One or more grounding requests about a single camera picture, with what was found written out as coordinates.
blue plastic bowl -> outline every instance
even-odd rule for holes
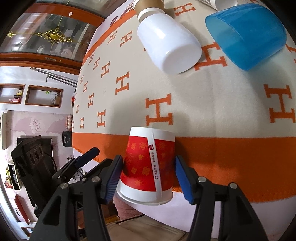
[[[280,20],[259,4],[242,4],[206,17],[205,24],[223,52],[249,70],[281,50],[287,34]]]

cup rim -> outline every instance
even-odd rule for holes
[[[169,201],[171,201],[173,199],[173,191],[172,191],[172,195],[171,195],[171,198],[169,198],[168,200],[164,200],[164,201],[161,201],[161,202],[139,202],[139,201],[135,201],[131,198],[128,198],[126,196],[124,196],[118,188],[116,188],[116,192],[117,194],[124,200],[130,202],[130,203],[133,203],[133,204],[140,204],[140,205],[146,205],[146,206],[158,206],[158,205],[162,205],[162,204],[166,204],[168,203]]]
[[[175,133],[171,131],[165,131],[162,129],[133,126],[130,130],[130,136],[147,137],[146,131],[152,131],[154,139],[175,142]]]
[[[143,16],[143,14],[145,14],[147,12],[153,12],[151,15],[157,14],[157,13],[163,13],[163,14],[165,14],[165,12],[162,9],[157,8],[157,7],[145,8],[138,15],[138,20],[139,20],[140,23],[145,19],[145,18],[141,19],[141,17]]]
[[[224,23],[227,24],[232,30],[235,31],[235,33],[239,36],[239,38],[241,39],[242,42],[245,42],[244,39],[241,37],[241,35],[237,32],[237,30],[236,30],[234,27],[232,27],[230,24],[228,24],[227,22],[225,22],[222,18],[220,18],[220,17],[218,17],[218,16],[214,16],[214,15],[208,15],[208,16],[206,16],[206,18],[205,18],[205,24],[206,24],[206,26],[207,26],[207,20],[208,20],[209,18],[217,18],[218,20],[224,22]],[[223,51],[223,53],[225,53],[224,47],[222,47],[222,46],[219,45],[219,42],[217,41],[217,39],[215,39],[215,38],[213,37],[212,34],[211,34],[211,36],[212,36],[212,38],[215,40],[215,42],[218,44],[218,46],[221,48],[221,50]],[[231,60],[236,66],[238,66],[239,68],[241,68],[241,69],[243,69],[243,70],[249,70],[249,69],[244,69],[244,68],[242,68],[241,66],[239,66],[239,65],[237,64],[237,62],[233,60],[232,57],[228,56],[228,54],[226,54],[226,56],[227,56],[227,57],[228,57],[228,58],[229,58],[229,59],[230,59],[230,60]]]

white paper cup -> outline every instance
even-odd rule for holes
[[[136,204],[161,205],[173,198],[175,135],[132,127],[116,191]]]
[[[167,14],[145,18],[138,27],[138,37],[152,62],[166,74],[190,69],[202,55],[196,37]]]
[[[165,12],[163,10],[161,10],[160,8],[157,8],[157,7],[149,7],[149,8],[146,8],[146,9],[142,10],[139,13],[138,20],[141,23],[148,16],[150,16],[152,14],[156,14],[156,13],[165,13]]]
[[[237,5],[237,0],[199,0],[201,3],[204,3],[211,8],[216,9],[217,11],[224,10],[226,8],[234,7]]]

metal rod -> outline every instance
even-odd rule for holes
[[[59,81],[59,82],[61,82],[61,83],[64,83],[64,84],[67,84],[67,85],[73,86],[73,87],[75,87],[75,88],[77,87],[77,85],[74,85],[74,84],[70,84],[70,83],[64,82],[63,80],[60,80],[60,79],[58,79],[58,78],[56,78],[56,77],[53,77],[53,76],[49,76],[48,79],[53,79],[53,80]]]
[[[54,73],[47,72],[47,71],[37,69],[37,68],[33,68],[33,67],[31,67],[31,70],[46,74],[45,82],[47,82],[47,79],[50,78],[50,79],[54,79],[54,80],[57,80],[59,82],[62,82],[64,84],[68,84],[70,86],[77,87],[77,82],[75,80],[73,80],[73,79],[68,78],[68,77],[64,77],[64,76],[59,75],[59,74],[54,74]]]

wall shelf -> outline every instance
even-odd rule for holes
[[[21,104],[22,95],[18,96],[21,98],[20,102],[9,102],[9,99],[14,99],[14,96],[17,95],[17,90],[21,89],[24,91],[24,88],[25,85],[20,84],[0,84],[0,104]]]
[[[57,92],[57,95],[46,94],[46,92]],[[63,89],[46,86],[29,85],[25,100],[26,105],[61,107]]]

